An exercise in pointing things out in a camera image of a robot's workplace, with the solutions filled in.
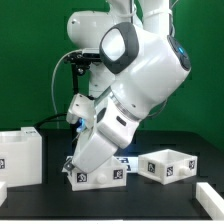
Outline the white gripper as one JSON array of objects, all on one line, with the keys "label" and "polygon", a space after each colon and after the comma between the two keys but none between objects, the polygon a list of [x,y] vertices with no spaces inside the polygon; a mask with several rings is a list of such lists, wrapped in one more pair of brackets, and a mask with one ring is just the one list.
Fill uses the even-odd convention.
[{"label": "white gripper", "polygon": [[111,98],[105,98],[96,107],[93,127],[83,131],[78,139],[72,160],[64,169],[71,172],[74,166],[91,173],[110,159],[118,148],[126,148],[139,125],[126,117]]}]

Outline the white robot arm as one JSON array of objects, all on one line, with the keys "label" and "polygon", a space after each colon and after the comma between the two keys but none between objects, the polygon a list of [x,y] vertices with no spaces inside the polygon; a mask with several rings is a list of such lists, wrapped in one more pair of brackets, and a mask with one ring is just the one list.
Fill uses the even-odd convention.
[{"label": "white robot arm", "polygon": [[110,11],[71,15],[67,32],[91,77],[89,95],[75,94],[66,120],[79,123],[67,171],[91,173],[126,148],[149,112],[167,100],[191,70],[189,56],[173,37],[170,0],[108,0]]}]

